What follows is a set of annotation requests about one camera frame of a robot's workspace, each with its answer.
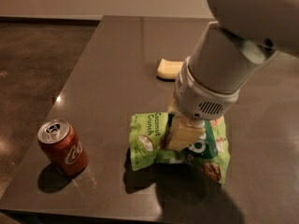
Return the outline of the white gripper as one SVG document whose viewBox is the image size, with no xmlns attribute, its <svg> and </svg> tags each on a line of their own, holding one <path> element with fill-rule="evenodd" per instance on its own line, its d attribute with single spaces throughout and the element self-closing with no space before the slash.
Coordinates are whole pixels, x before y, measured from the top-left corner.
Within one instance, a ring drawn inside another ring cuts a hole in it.
<svg viewBox="0 0 299 224">
<path fill-rule="evenodd" d="M 165 148 L 181 151 L 197 141 L 205 133 L 204 120 L 222 117 L 237 101 L 239 91 L 230 94 L 218 93 L 205 88 L 194 77 L 187 57 L 175 80 L 174 94 L 166 112 L 181 113 L 186 117 L 173 117 L 166 137 Z"/>
</svg>

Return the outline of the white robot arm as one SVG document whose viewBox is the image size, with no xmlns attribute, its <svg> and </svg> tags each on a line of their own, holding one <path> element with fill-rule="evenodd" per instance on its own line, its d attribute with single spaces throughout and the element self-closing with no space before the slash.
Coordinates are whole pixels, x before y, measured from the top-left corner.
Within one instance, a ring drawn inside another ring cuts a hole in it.
<svg viewBox="0 0 299 224">
<path fill-rule="evenodd" d="M 280 51 L 299 51 L 299 0 L 207 0 L 215 20 L 181 66 L 165 147 L 181 151 L 237 101 L 240 88 Z"/>
</svg>

